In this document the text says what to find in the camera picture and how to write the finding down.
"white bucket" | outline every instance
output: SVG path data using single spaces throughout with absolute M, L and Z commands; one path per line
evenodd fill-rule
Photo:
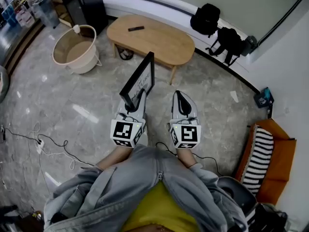
M 89 25 L 80 26 L 81 32 L 68 30 L 57 41 L 53 50 L 53 60 L 62 66 L 69 66 L 73 72 L 83 74 L 92 70 L 99 62 L 95 40 L 96 30 Z

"wooden coffee table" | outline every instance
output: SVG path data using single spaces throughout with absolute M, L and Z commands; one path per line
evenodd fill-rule
M 145 29 L 131 31 L 129 28 L 144 26 Z M 107 29 L 107 36 L 115 44 L 140 55 L 154 53 L 156 62 L 172 68 L 169 84 L 172 83 L 177 67 L 187 63 L 195 49 L 193 40 L 179 29 L 141 15 L 126 15 L 115 20 Z

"black picture frame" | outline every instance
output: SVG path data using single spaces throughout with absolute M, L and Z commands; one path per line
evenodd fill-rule
M 147 92 L 147 95 L 150 93 L 152 88 L 155 85 L 155 54 L 153 52 L 149 52 L 146 57 L 143 59 L 143 61 L 140 63 L 138 68 L 134 71 L 134 73 L 131 75 L 123 89 L 120 91 L 119 95 L 124 100 L 125 104 L 130 108 L 130 110 L 134 111 L 135 106 L 133 103 L 133 100 L 129 97 L 129 92 L 133 88 L 134 84 L 138 81 L 140 75 L 143 73 L 143 71 L 146 69 L 146 67 L 150 63 L 151 68 L 151 86 L 150 89 Z

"black refrigerator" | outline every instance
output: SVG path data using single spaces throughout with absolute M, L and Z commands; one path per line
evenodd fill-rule
M 62 0 L 74 25 L 90 25 L 97 34 L 107 26 L 103 0 Z

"bucket rim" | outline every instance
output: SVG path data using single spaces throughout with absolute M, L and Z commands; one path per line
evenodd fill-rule
M 94 38 L 93 38 L 93 42 L 91 43 L 91 45 L 89 46 L 89 48 L 87 49 L 87 51 L 85 51 L 83 54 L 81 54 L 77 59 L 74 59 L 73 61 L 67 62 L 67 63 L 58 63 L 58 62 L 55 60 L 55 58 L 54 58 L 55 47 L 56 47 L 56 45 L 58 44 L 59 40 L 61 40 L 61 38 L 62 38 L 65 34 L 67 34 L 68 32 L 70 32 L 71 30 L 73 30 L 73 28 L 69 29 L 69 30 L 66 31 L 64 34 L 61 35 L 61 37 L 57 40 L 57 42 L 56 42 L 56 44 L 55 44 L 55 46 L 54 46 L 52 55 L 53 55 L 53 60 L 54 60 L 54 62 L 55 62 L 56 64 L 58 64 L 58 65 L 69 65 L 69 64 L 72 64 L 72 63 L 74 63 L 75 61 L 79 60 L 82 56 L 84 56 L 84 55 L 92 48 L 92 46 L 94 45 L 94 43 L 95 43 L 95 41 L 96 41 L 96 38 L 97 38 L 97 32 L 96 32 L 96 30 L 94 29 L 94 27 L 92 27 L 92 26 L 90 26 L 90 25 L 79 25 L 79 27 L 87 27 L 87 28 L 91 28 L 91 29 L 93 30 L 93 32 L 95 33 L 95 36 L 94 36 Z

